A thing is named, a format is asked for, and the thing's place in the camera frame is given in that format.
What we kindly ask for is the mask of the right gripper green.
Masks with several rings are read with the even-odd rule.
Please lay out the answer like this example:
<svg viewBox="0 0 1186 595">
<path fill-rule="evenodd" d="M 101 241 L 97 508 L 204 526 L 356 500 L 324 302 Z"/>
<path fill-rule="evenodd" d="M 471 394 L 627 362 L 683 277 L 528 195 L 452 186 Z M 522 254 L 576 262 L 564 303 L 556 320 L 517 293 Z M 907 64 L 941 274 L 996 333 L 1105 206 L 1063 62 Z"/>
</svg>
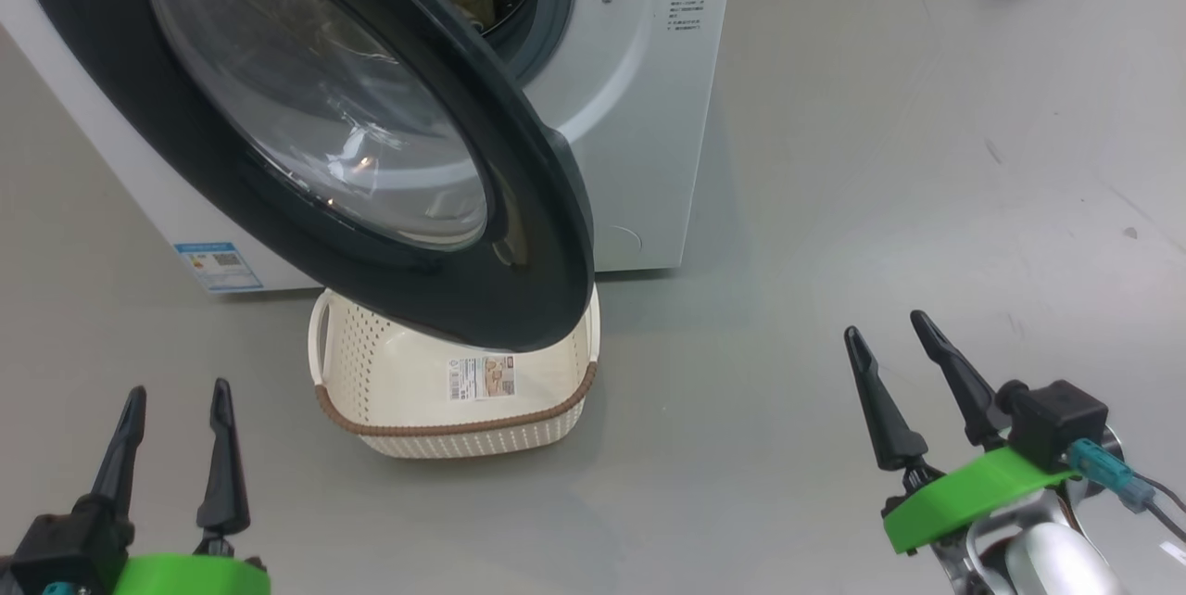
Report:
<svg viewBox="0 0 1186 595">
<path fill-rule="evenodd" d="M 978 448 L 1000 449 L 936 478 L 890 511 L 884 518 L 884 530 L 895 554 L 927 546 L 1026 495 L 1079 475 L 1064 465 L 1056 465 L 1054 471 L 1047 472 L 1016 449 L 1003 447 L 1005 412 L 994 404 L 994 388 L 926 312 L 912 311 L 910 321 L 925 353 L 940 367 L 954 394 L 967 442 Z M 878 375 L 876 356 L 856 326 L 844 330 L 844 347 L 876 468 L 898 472 L 922 463 L 927 455 L 927 442 L 903 418 Z"/>
</svg>

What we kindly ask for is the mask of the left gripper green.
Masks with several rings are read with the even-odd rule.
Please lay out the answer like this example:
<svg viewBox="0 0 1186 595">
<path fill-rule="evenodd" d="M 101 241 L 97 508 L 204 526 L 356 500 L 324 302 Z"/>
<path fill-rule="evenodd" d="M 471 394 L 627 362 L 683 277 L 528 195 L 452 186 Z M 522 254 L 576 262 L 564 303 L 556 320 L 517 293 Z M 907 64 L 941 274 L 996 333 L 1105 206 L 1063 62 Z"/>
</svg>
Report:
<svg viewBox="0 0 1186 595">
<path fill-rule="evenodd" d="M 109 503 L 113 516 L 130 516 L 132 485 L 138 449 L 144 443 L 144 386 L 130 389 L 116 429 L 107 443 L 90 495 Z M 115 594 L 270 594 L 270 574 L 263 562 L 234 557 L 227 537 L 250 527 L 246 473 L 229 380 L 215 380 L 210 405 L 213 448 L 205 495 L 196 511 L 204 537 L 192 554 L 140 554 L 127 562 Z"/>
</svg>

